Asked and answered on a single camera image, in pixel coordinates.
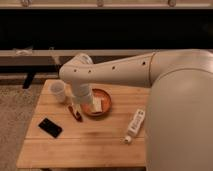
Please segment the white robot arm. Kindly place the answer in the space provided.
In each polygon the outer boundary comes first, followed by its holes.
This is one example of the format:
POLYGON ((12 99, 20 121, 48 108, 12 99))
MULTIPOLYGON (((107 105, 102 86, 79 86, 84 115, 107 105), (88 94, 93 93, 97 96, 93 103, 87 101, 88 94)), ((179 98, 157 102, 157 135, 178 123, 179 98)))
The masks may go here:
POLYGON ((213 171, 213 53, 166 50, 98 64, 78 54, 59 75, 80 103, 91 83, 148 88, 147 171, 213 171))

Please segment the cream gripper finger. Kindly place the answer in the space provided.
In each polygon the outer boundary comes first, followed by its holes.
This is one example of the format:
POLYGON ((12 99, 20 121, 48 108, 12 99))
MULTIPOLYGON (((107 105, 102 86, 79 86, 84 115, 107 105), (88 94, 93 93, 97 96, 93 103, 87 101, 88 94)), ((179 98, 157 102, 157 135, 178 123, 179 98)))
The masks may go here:
POLYGON ((94 98, 92 112, 98 113, 101 111, 102 111, 102 101, 99 98, 94 98))

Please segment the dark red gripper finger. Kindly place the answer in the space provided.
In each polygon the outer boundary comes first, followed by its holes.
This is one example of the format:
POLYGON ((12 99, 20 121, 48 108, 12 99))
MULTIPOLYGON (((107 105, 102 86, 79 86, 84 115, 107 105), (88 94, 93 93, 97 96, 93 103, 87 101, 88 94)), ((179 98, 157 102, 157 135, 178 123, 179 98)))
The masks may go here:
POLYGON ((69 109, 70 113, 72 114, 72 116, 78 122, 82 122, 83 121, 81 114, 77 110, 75 110, 71 105, 68 106, 68 109, 69 109))

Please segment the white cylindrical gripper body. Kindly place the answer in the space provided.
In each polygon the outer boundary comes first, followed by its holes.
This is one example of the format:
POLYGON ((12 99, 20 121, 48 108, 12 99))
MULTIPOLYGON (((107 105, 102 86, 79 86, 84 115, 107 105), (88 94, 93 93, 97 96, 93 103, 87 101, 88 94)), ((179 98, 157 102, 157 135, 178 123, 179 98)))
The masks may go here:
POLYGON ((92 88, 89 84, 72 84, 71 91, 74 104, 91 104, 93 102, 92 88))

